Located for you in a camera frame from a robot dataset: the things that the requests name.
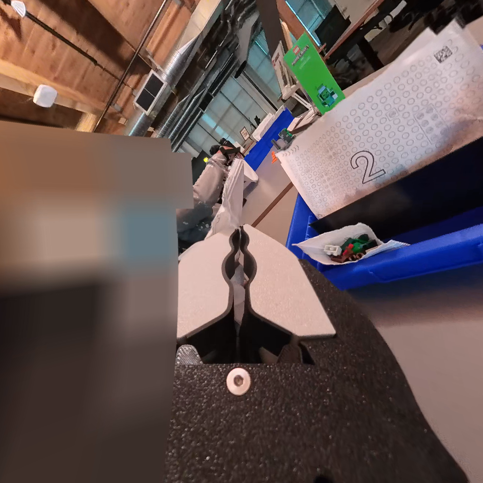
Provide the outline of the black monitor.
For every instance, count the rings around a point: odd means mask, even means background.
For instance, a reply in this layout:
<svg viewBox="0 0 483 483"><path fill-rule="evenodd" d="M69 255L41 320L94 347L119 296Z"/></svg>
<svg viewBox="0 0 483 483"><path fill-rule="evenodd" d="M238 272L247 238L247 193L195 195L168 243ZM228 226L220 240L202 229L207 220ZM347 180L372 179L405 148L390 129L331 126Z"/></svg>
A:
<svg viewBox="0 0 483 483"><path fill-rule="evenodd" d="M321 24L315 29L320 44L330 49L343 33L350 27L351 20L345 17L338 6L335 4L328 12Z"/></svg>

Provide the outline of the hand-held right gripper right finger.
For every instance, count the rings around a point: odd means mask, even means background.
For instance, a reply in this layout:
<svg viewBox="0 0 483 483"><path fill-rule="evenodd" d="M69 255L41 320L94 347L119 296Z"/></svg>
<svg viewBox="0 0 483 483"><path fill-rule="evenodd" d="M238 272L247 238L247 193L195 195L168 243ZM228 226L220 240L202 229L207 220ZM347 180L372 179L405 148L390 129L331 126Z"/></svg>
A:
<svg viewBox="0 0 483 483"><path fill-rule="evenodd" d="M298 258L284 245L243 225L245 312L241 328L257 345L334 337L336 330Z"/></svg>

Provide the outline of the small grey green lego figure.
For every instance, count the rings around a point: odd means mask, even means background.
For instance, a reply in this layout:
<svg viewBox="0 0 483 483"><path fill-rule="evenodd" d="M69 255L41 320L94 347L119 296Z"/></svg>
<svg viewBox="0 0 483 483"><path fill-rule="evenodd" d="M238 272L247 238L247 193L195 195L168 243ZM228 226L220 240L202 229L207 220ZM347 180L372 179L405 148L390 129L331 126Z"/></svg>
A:
<svg viewBox="0 0 483 483"><path fill-rule="evenodd" d="M288 147L293 143L295 135L293 135L287 128L282 129L277 138L271 140L275 152L283 151L288 149Z"/></svg>

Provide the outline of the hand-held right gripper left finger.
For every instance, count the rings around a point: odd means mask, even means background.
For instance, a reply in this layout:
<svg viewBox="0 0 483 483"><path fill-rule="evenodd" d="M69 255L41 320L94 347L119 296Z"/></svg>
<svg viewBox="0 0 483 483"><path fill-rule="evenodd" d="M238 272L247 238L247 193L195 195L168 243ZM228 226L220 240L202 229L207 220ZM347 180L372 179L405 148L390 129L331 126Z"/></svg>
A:
<svg viewBox="0 0 483 483"><path fill-rule="evenodd" d="M240 229L199 241L179 256L177 338L188 339L234 305L232 278L239 266Z"/></svg>

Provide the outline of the blue bin with lego pieces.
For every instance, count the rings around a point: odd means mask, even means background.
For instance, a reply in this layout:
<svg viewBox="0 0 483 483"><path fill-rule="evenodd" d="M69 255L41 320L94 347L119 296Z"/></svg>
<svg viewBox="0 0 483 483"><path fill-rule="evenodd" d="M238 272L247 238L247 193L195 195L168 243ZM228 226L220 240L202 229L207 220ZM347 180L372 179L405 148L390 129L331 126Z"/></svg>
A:
<svg viewBox="0 0 483 483"><path fill-rule="evenodd" d="M298 258L307 260L340 290L482 264L482 208L396 235L393 240L409 244L407 247L335 267L323 266L293 246L318 235L310 227L314 221L315 215L299 195L286 247Z"/></svg>

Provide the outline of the silver spiral air duct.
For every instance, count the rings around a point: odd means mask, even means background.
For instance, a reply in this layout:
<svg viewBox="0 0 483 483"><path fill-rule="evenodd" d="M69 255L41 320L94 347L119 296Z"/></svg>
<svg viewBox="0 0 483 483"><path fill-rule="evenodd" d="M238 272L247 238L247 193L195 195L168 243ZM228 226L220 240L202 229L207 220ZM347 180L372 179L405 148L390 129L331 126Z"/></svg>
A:
<svg viewBox="0 0 483 483"><path fill-rule="evenodd" d="M177 48L164 67L153 69L161 74L168 88L157 101L150 115L134 105L124 136L167 138L173 140L186 121L193 105L207 92L207 79L230 51L230 36L201 34Z"/></svg>

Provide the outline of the pile of small lego pieces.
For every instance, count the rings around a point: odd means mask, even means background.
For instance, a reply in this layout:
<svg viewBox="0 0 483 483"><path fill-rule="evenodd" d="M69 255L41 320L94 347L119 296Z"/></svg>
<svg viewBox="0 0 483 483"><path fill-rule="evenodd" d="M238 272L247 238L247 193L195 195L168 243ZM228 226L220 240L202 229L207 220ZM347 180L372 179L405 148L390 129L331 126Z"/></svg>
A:
<svg viewBox="0 0 483 483"><path fill-rule="evenodd" d="M342 245L326 245L324 254L335 263L356 262L364 257L368 251L378 247L375 238L367 233L347 238Z"/></svg>

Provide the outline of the white vent grille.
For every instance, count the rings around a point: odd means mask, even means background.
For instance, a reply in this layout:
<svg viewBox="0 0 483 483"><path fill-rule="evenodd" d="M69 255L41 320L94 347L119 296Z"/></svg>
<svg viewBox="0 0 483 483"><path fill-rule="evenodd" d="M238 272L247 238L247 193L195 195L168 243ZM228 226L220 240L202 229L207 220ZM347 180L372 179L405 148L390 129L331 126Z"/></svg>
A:
<svg viewBox="0 0 483 483"><path fill-rule="evenodd" d="M168 88L168 83L155 70L151 70L142 84L141 88L134 96L134 105L144 114L150 115L157 101L162 97Z"/></svg>

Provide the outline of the green printed box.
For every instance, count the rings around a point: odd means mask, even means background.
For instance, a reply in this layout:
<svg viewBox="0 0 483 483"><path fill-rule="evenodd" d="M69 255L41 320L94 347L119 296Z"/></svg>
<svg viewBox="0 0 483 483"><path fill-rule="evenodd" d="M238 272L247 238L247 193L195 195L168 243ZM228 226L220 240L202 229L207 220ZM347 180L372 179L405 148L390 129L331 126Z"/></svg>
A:
<svg viewBox="0 0 483 483"><path fill-rule="evenodd" d="M345 99L308 34L299 37L284 55L284 62L322 115Z"/></svg>

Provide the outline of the black metal desk frame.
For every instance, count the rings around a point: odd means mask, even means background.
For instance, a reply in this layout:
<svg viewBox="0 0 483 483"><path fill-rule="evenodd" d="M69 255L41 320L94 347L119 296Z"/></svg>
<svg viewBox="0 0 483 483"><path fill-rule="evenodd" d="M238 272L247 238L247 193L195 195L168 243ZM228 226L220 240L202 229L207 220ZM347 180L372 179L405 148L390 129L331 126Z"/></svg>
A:
<svg viewBox="0 0 483 483"><path fill-rule="evenodd" d="M325 53L326 64L351 64L351 56L357 51L377 71L395 60L426 29L436 34L453 20L465 26L474 20L474 13L476 18L481 15L479 1L405 1L397 13L389 12L390 3L399 8L403 1L383 1L376 15L350 28Z"/></svg>

